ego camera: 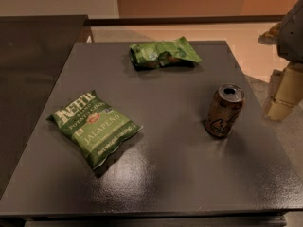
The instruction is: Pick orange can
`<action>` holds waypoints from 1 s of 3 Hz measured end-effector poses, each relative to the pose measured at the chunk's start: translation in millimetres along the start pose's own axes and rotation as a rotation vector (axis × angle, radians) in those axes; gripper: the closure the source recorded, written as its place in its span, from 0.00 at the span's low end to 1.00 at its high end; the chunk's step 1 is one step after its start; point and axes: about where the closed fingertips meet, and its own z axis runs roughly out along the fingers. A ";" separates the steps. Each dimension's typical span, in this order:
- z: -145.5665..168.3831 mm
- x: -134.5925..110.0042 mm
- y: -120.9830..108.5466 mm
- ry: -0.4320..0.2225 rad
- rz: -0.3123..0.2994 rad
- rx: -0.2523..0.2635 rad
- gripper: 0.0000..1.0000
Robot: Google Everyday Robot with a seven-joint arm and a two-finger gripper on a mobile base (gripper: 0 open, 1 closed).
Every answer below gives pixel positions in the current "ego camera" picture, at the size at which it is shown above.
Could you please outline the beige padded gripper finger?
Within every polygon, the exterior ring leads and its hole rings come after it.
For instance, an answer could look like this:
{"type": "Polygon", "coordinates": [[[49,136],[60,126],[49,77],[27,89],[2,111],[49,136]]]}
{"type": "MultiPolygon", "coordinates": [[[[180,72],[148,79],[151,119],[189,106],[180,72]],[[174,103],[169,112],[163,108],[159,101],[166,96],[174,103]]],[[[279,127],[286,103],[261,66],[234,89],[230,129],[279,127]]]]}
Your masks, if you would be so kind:
{"type": "Polygon", "coordinates": [[[269,83],[263,113],[273,121],[282,121],[303,100],[303,63],[290,61],[282,70],[274,70],[269,83]]]}

